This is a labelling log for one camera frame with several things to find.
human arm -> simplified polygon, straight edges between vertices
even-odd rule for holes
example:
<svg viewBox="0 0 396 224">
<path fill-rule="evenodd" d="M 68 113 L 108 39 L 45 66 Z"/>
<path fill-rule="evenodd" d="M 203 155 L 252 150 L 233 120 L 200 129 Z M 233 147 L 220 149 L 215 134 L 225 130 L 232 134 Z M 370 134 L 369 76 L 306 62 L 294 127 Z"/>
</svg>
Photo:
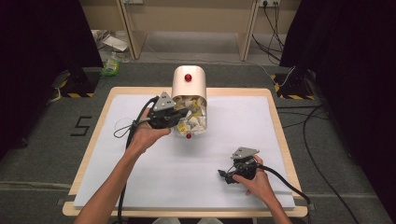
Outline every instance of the human arm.
<svg viewBox="0 0 396 224">
<path fill-rule="evenodd" d="M 253 157 L 257 163 L 262 164 L 262 159 L 259 156 L 254 155 Z M 233 179 L 247 187 L 246 195 L 252 193 L 267 205 L 276 224 L 291 223 L 279 200 L 276 198 L 268 175 L 264 170 L 258 168 L 252 180 L 245 179 L 241 175 L 233 175 Z"/>
<path fill-rule="evenodd" d="M 146 109 L 142 118 L 146 117 L 148 112 Z M 152 129 L 146 122 L 139 124 L 131 144 L 110 176 L 88 200 L 74 223 L 107 223 L 137 159 L 159 138 L 169 133 L 170 129 Z"/>
</svg>

black stand base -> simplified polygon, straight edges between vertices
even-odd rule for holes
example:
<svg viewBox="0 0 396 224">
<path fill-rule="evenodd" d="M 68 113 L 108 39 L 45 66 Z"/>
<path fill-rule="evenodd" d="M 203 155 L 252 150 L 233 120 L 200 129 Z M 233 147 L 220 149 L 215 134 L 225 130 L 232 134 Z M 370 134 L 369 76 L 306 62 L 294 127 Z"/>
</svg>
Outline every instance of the black stand base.
<svg viewBox="0 0 396 224">
<path fill-rule="evenodd" d="M 98 72 L 86 72 L 87 80 L 83 84 L 76 84 L 72 77 L 69 76 L 61 87 L 61 95 L 63 97 L 93 97 L 93 92 L 99 82 Z"/>
<path fill-rule="evenodd" d="M 304 77 L 293 77 L 286 80 L 287 75 L 273 75 L 277 97 L 294 100 L 314 100 L 314 94 Z"/>
</svg>

white board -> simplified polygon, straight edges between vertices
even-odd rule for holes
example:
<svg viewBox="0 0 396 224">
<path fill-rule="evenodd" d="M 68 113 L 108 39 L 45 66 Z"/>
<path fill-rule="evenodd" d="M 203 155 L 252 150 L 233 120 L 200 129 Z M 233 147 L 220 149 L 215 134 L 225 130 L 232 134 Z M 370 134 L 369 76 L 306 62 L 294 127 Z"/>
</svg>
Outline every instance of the white board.
<svg viewBox="0 0 396 224">
<path fill-rule="evenodd" d="M 113 133 L 136 119 L 151 95 L 117 95 L 93 149 L 74 206 L 82 207 L 102 185 L 125 150 L 126 135 Z M 158 140 L 137 161 L 127 184 L 124 209 L 261 209 L 265 204 L 245 195 L 243 185 L 227 185 L 227 171 L 239 147 L 260 151 L 264 165 L 286 179 L 285 166 L 264 96 L 208 96 L 207 129 L 192 139 L 174 133 Z M 268 174 L 284 208 L 295 207 L 291 191 Z"/>
</svg>

person's right hand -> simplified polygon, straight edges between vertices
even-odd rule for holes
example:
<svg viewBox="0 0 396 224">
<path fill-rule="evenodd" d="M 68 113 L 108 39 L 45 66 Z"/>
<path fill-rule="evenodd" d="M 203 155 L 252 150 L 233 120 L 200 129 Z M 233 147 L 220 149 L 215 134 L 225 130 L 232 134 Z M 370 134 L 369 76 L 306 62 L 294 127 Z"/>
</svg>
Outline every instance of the person's right hand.
<svg viewBox="0 0 396 224">
<path fill-rule="evenodd" d="M 262 165 L 262 158 L 257 155 L 253 156 L 257 163 Z M 256 175 L 252 180 L 246 179 L 241 175 L 233 175 L 233 179 L 247 187 L 246 195 L 253 193 L 265 202 L 268 206 L 271 203 L 277 203 L 277 198 L 271 188 L 267 173 L 264 170 L 257 168 Z"/>
</svg>

red knob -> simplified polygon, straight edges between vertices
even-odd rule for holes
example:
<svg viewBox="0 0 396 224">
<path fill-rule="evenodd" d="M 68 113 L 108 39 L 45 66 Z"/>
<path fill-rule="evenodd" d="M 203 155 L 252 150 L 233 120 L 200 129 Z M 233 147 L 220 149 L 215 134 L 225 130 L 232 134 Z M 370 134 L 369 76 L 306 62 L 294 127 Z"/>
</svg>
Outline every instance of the red knob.
<svg viewBox="0 0 396 224">
<path fill-rule="evenodd" d="M 187 74 L 186 76 L 184 76 L 184 80 L 189 82 L 192 80 L 192 76 L 190 74 Z"/>
</svg>

